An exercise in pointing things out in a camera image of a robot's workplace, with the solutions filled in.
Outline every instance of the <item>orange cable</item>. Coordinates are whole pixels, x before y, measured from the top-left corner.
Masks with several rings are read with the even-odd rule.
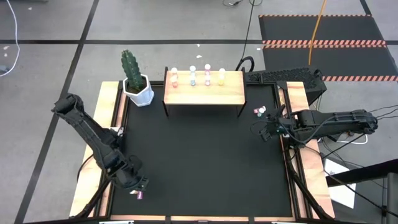
[[[321,11],[319,12],[317,24],[315,25],[315,29],[313,30],[313,33],[312,33],[312,39],[311,39],[311,44],[310,44],[310,54],[308,55],[308,65],[311,65],[312,44],[313,44],[313,40],[315,39],[315,34],[317,33],[319,22],[321,21],[321,16],[322,16],[323,10],[326,6],[326,2],[327,2],[327,0],[323,0],[323,4],[322,4]]]

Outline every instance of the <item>potted cactus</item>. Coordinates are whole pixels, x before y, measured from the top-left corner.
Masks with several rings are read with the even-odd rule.
[[[129,50],[122,51],[122,66],[126,77],[123,80],[123,92],[137,106],[147,106],[154,98],[148,76],[139,71],[136,58]]]

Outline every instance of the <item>gray floor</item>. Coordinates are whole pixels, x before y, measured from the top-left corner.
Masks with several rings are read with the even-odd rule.
[[[48,3],[11,1],[17,14],[20,39],[78,40],[93,0],[50,0]],[[398,39],[395,0],[367,0],[386,40]],[[318,14],[321,0],[264,0],[254,9],[250,39],[261,39],[259,14]],[[99,0],[88,39],[244,39],[250,4],[235,9],[221,0]],[[363,14],[359,0],[329,1],[325,14]],[[0,2],[0,39],[13,39],[13,20]],[[260,45],[248,45],[246,55],[265,68]],[[120,53],[130,49],[143,73],[161,80],[165,66],[187,69],[190,65],[234,70],[243,45],[85,45],[70,92],[79,94],[89,114],[94,113],[102,81],[124,77]],[[398,47],[389,46],[398,59]],[[46,135],[76,45],[21,45],[16,69],[0,78],[0,219],[13,223]],[[15,45],[0,45],[0,65],[12,65]],[[368,110],[398,104],[396,82],[327,83],[322,111],[356,108]],[[396,158],[394,137],[398,119],[383,120],[364,146],[348,146],[340,155],[362,165]],[[339,146],[329,142],[330,147]],[[58,122],[49,154],[39,177],[25,222],[67,218],[76,187],[76,172],[85,143],[63,121]]]

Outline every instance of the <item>white hexagonal pot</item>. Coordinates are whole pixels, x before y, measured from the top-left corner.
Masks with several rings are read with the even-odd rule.
[[[126,90],[127,78],[123,80],[123,92],[128,97],[130,97],[130,100],[133,101],[137,106],[147,106],[150,105],[150,103],[154,99],[154,92],[150,87],[148,76],[143,74],[141,74],[141,76],[144,77],[147,82],[147,86],[141,92],[139,92],[138,94],[128,92]]]

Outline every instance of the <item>white cable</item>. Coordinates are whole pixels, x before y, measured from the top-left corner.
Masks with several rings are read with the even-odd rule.
[[[368,143],[368,135],[367,134],[365,134],[365,138],[366,138],[365,142],[351,142],[351,144],[366,144],[366,143]],[[349,143],[348,141],[337,141],[337,142]]]
[[[11,7],[10,1],[9,1],[9,0],[6,0],[6,1],[7,1],[7,3],[8,3],[8,6],[9,6],[10,9],[11,9],[12,15],[14,16],[14,22],[15,22],[15,43],[17,44],[17,47],[18,47],[18,53],[17,53],[17,57],[15,58],[14,65],[11,67],[11,69],[10,69],[8,72],[6,72],[6,73],[0,75],[0,77],[3,77],[3,76],[5,76],[5,75],[8,75],[8,74],[15,68],[15,65],[17,64],[17,61],[18,61],[18,58],[19,58],[19,51],[21,50],[21,49],[19,48],[19,45],[18,45],[18,23],[17,23],[17,17],[15,16],[15,12],[14,12],[14,10],[13,10],[12,7]]]

